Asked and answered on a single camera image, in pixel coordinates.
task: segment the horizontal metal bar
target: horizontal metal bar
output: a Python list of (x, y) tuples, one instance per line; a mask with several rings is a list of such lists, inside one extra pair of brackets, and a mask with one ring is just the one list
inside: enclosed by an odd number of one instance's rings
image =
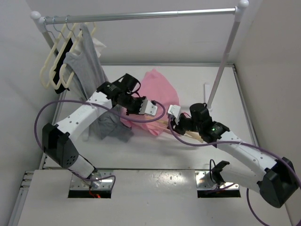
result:
[[(177, 16), (200, 16), (200, 15), (224, 15), (235, 14), (235, 8), (218, 8), (218, 9), (201, 9), (201, 10), (184, 10), (184, 11), (166, 11), (166, 12), (148, 12), (148, 13), (120, 13), (120, 14), (99, 14), (87, 16), (69, 16), (68, 23), (83, 23), (94, 21), (112, 21), (112, 20), (133, 20), (133, 19), (149, 19), (162, 17)], [(53, 23), (52, 17), (46, 18), (45, 24), (64, 24), (65, 16), (55, 18)]]

